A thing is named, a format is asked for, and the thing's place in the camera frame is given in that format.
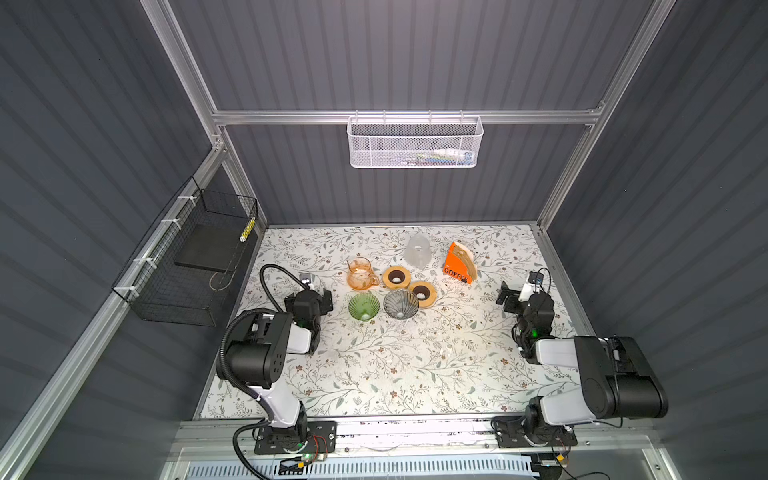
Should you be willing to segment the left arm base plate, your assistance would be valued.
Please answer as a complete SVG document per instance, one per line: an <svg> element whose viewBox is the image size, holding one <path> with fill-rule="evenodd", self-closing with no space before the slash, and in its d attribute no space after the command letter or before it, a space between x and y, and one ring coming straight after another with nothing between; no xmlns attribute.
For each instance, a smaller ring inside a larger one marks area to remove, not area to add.
<svg viewBox="0 0 768 480"><path fill-rule="evenodd" d="M338 423L334 421L299 422L290 428L271 426L260 428L254 434L254 453L277 454L329 454L336 449Z"/></svg>

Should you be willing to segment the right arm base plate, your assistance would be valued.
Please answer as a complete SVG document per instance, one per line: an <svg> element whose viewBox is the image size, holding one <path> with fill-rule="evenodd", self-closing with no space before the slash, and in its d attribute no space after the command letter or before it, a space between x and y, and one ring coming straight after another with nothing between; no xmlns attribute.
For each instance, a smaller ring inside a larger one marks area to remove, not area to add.
<svg viewBox="0 0 768 480"><path fill-rule="evenodd" d="M546 423L534 424L522 416L499 416L491 419L491 429L500 448L565 447L578 445L573 430Z"/></svg>

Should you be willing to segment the orange coffee filter pack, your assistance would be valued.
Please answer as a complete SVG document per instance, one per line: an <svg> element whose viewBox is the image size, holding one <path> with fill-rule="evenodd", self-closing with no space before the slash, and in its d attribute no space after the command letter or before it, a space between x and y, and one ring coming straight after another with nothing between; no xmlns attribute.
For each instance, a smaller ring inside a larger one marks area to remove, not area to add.
<svg viewBox="0 0 768 480"><path fill-rule="evenodd" d="M473 253L459 242L452 242L445 262L443 273L466 284L472 284L478 277Z"/></svg>

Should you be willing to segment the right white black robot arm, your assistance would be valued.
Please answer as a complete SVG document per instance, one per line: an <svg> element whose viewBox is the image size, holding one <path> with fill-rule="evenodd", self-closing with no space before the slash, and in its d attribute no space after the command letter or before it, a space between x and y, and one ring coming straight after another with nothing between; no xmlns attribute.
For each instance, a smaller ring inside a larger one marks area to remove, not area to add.
<svg viewBox="0 0 768 480"><path fill-rule="evenodd" d="M537 281L520 290L502 283L496 303L516 318L511 334L524 360L579 375L576 388L529 402L522 421L528 432L667 415L666 392L633 338L554 336L554 300Z"/></svg>

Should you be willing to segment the frosted white glass mug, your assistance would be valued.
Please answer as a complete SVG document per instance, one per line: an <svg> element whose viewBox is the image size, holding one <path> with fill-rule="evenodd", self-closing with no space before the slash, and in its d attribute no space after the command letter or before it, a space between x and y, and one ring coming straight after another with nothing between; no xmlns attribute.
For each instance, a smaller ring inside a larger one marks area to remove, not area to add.
<svg viewBox="0 0 768 480"><path fill-rule="evenodd" d="M406 263L416 269L427 268L432 258L429 238L421 233L414 234L406 245L403 258Z"/></svg>

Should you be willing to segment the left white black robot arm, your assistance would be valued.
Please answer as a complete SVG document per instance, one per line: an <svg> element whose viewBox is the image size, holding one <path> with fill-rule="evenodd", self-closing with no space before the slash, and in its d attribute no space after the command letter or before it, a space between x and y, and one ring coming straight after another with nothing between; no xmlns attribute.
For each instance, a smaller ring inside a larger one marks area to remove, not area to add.
<svg viewBox="0 0 768 480"><path fill-rule="evenodd" d="M216 375L257 401L266 425L280 434L308 433L303 403L282 373L290 355L312 355L318 348L321 317L333 310L331 292L302 290L285 299L286 309L255 308L227 326L215 360Z"/></svg>

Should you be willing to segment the grey clear glass dripper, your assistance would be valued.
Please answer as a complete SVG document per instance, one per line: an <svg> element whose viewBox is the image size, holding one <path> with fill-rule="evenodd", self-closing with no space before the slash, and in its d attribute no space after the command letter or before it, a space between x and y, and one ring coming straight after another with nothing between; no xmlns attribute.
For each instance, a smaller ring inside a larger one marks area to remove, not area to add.
<svg viewBox="0 0 768 480"><path fill-rule="evenodd" d="M387 293L383 299L385 313L394 319L412 318L420 308L419 300L409 290L396 289Z"/></svg>

